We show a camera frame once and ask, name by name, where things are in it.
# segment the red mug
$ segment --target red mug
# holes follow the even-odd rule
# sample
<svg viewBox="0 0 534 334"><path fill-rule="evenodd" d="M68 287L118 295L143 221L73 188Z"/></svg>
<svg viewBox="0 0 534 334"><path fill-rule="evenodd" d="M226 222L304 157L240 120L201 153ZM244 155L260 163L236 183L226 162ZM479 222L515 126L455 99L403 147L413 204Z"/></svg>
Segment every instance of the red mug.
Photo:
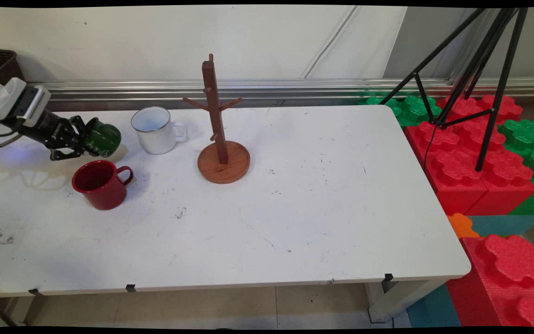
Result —
<svg viewBox="0 0 534 334"><path fill-rule="evenodd" d="M131 175L125 181L117 177L118 173L129 171ZM97 160L86 163L74 174L72 185L77 192L98 210L110 210L118 207L127 197L127 184L133 180L133 171L127 166L117 169L114 163Z"/></svg>

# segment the brown basket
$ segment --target brown basket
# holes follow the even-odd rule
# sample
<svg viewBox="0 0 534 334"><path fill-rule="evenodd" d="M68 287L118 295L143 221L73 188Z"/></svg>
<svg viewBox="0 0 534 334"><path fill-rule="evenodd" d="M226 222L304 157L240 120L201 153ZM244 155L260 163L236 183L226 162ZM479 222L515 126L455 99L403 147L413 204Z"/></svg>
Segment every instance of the brown basket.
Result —
<svg viewBox="0 0 534 334"><path fill-rule="evenodd" d="M13 77L24 80L22 70L19 69L17 55L11 50L0 50L0 84L6 85Z"/></svg>

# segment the tripod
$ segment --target tripod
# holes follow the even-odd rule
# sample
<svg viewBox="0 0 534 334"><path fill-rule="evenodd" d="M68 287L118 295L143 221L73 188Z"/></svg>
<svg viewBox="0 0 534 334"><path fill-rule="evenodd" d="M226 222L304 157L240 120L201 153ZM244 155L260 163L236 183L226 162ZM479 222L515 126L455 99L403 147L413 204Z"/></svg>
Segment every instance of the tripod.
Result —
<svg viewBox="0 0 534 334"><path fill-rule="evenodd" d="M500 104L502 103L502 96L504 95L504 89L506 88L506 81L508 80L508 74L510 73L510 68L512 67L512 61L515 57L516 46L518 45L519 38L521 37L521 31L523 29L523 24L525 23L525 17L528 8L523 7L500 9L500 12L494 19L494 22L490 26L487 34L485 34L485 37L483 38L481 44L479 45L479 48L473 55L473 58L471 59L469 65L467 65L466 69L464 70L461 78L458 79L457 84L454 86L454 90L452 91L451 96L449 97L449 100L446 102L445 107L442 109L442 112L437 118L434 118L432 110L430 109L430 105L426 97L426 91L424 91L424 86L421 83L419 72L434 57L436 57L436 55L438 55L438 53L440 53L440 51L442 51L456 36L458 36L458 34L460 34L466 27L468 27L484 10L485 8L478 8L471 15L469 15L469 17L467 17L467 19L462 22L462 24L459 25L456 30L454 30L440 45L438 45L438 47L436 47L436 49L434 49L434 51L432 51L432 53L430 53L430 55L428 55L428 57L426 57L424 61L422 61L418 66L416 66L415 69L411 71L411 73L405 79L403 79L403 81L400 82L397 87L395 87L387 95L387 97L385 97L379 103L385 104L398 91L400 91L400 89L402 89L404 85L411 81L411 79L415 78L415 82L417 83L418 89L420 90L420 95L424 101L424 106L426 107L426 111L428 113L428 120L430 121L430 123L436 125L434 127L434 132L436 132L436 128L438 126L440 126L440 128L446 128L456 123L472 120L473 118L489 114L489 120L485 129L483 143L481 145L481 150L479 151L479 156L477 157L477 164L475 166L475 171L478 172L480 172L483 168L483 161L485 160L485 155L487 153L488 146L490 145L491 134L494 129L494 125L496 124L496 118L498 117L498 111L500 110ZM458 118L458 120L446 122L446 118L449 112L451 111L451 108L454 106L454 103L457 101L458 97L460 97L461 93L463 92L468 83L469 87L464 93L464 98L469 99L471 93L473 92L473 89L475 88L475 85L477 84L477 80L479 80L479 77L481 76L481 72L483 72L483 68L490 59L491 54L494 51L494 48L496 47L496 44L498 44L500 36L502 36L506 25L508 25L508 22L517 14L518 16L516 18L515 29L512 32L512 37L510 38L510 44L506 53L506 60L504 61L504 66L502 67L502 73L500 74L500 80L498 81L498 87L496 89L496 97L494 98L494 103L492 107L488 110L483 110L470 116ZM434 135L432 135L430 144L432 144L433 140Z"/></svg>

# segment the black clip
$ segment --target black clip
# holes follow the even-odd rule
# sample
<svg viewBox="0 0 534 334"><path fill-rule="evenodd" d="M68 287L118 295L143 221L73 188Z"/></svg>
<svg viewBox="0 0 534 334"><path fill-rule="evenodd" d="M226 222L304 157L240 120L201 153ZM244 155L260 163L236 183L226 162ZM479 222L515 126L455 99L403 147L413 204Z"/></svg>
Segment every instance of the black clip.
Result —
<svg viewBox="0 0 534 334"><path fill-rule="evenodd" d="M41 294L38 289L32 289L32 290L28 290L29 293L35 295L35 296L44 296L43 294Z"/></svg>

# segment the green mug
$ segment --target green mug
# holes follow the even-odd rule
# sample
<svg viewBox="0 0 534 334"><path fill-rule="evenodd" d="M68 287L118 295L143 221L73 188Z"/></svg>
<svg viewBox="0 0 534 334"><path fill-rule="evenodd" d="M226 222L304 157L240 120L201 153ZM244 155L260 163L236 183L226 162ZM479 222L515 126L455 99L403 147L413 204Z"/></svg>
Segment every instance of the green mug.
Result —
<svg viewBox="0 0 534 334"><path fill-rule="evenodd" d="M114 125L96 119L92 133L85 140L85 146L104 158L110 157L121 143L121 132Z"/></svg>

